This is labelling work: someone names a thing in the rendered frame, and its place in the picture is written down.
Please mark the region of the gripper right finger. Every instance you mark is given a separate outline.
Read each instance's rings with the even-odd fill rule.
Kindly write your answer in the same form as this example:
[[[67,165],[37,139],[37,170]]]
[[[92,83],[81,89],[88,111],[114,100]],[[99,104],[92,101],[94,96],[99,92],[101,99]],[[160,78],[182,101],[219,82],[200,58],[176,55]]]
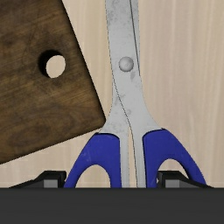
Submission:
[[[159,171],[157,173],[158,188],[210,188],[210,185],[191,180],[180,171]]]

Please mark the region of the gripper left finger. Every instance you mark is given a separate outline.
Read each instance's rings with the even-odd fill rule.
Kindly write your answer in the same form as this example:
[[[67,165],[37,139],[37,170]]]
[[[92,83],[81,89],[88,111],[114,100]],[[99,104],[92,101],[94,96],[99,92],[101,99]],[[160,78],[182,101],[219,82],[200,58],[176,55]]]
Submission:
[[[66,171],[43,171],[35,179],[14,185],[13,188],[62,188],[66,177]]]

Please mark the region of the blue-handled scissors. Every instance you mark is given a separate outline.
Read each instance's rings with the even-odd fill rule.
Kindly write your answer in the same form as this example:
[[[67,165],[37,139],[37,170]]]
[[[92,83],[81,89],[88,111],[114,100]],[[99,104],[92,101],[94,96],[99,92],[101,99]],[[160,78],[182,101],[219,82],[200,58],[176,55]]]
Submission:
[[[130,185],[129,146],[133,142],[136,185],[157,186],[158,169],[167,159],[184,168],[190,183],[202,187],[206,181],[180,141],[161,128],[149,113],[140,76],[138,0],[105,0],[108,47],[112,69],[112,105],[101,130],[94,134],[64,184],[74,188],[81,174],[99,165],[109,176],[110,186]]]

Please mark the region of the brown wooden cutting board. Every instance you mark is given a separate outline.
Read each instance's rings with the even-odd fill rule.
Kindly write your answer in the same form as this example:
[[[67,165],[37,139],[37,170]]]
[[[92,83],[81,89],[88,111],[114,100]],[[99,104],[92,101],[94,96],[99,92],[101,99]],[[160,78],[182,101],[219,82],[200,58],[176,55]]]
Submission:
[[[0,0],[0,164],[104,123],[62,0]]]

